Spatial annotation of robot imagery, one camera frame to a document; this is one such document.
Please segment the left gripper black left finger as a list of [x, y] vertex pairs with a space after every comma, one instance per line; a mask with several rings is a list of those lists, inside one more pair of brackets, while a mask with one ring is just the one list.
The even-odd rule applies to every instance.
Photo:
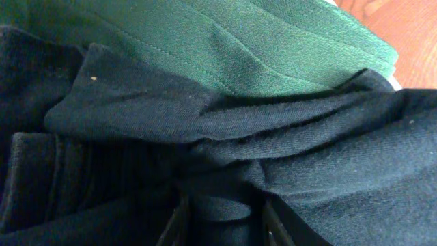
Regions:
[[182, 196], [156, 246], [186, 246], [190, 216], [189, 198]]

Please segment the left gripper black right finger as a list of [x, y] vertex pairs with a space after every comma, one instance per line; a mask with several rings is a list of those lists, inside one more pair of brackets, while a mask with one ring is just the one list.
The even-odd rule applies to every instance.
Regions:
[[279, 197], [266, 200], [262, 221], [265, 246], [332, 246]]

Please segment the dark navy cloth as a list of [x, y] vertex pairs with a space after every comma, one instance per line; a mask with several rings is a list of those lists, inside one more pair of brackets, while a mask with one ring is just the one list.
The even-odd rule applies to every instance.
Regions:
[[334, 92], [224, 96], [92, 45], [54, 133], [123, 145], [191, 199], [189, 245], [260, 245], [267, 200], [305, 245], [436, 244], [436, 92], [360, 72]]

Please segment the clear plastic storage bin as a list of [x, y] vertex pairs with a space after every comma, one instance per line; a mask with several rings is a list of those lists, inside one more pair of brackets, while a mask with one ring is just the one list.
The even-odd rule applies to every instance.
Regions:
[[[337, 4], [335, 3], [334, 0], [325, 0], [325, 2], [337, 7]], [[387, 79], [387, 81], [391, 84], [391, 86], [393, 87], [394, 90], [396, 90], [396, 91], [402, 90], [402, 86], [399, 84], [399, 82], [397, 81], [397, 79], [393, 75], [391, 77], [389, 77]]]

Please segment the green cloth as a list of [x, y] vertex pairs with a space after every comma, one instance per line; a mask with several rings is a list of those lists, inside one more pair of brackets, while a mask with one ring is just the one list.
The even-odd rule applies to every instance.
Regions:
[[332, 89], [397, 51], [323, 0], [1, 0], [1, 23], [62, 44], [109, 46], [225, 94]]

